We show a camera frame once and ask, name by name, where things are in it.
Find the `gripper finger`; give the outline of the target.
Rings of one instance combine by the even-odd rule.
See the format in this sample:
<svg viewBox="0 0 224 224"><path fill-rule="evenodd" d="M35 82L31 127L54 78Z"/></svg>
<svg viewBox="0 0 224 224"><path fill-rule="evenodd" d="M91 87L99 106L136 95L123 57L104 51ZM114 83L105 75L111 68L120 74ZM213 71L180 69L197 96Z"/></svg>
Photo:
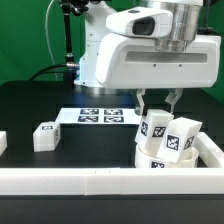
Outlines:
<svg viewBox="0 0 224 224"><path fill-rule="evenodd" d="M139 116L147 115L147 107L145 105L143 96L145 95L144 89L134 89L131 91L134 103L135 103L135 113Z"/></svg>
<svg viewBox="0 0 224 224"><path fill-rule="evenodd" d="M183 94L182 88L170 89L165 102L170 105L170 112L174 112L174 107Z"/></svg>

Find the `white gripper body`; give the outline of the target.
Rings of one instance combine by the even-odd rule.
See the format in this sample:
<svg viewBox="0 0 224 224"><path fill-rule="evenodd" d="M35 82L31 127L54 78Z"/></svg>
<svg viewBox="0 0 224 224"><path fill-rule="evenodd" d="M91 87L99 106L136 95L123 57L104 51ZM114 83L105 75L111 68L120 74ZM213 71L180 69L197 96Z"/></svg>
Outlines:
<svg viewBox="0 0 224 224"><path fill-rule="evenodd" d="M199 34L199 5L140 5L106 19L95 76L110 89L212 86L221 37Z"/></svg>

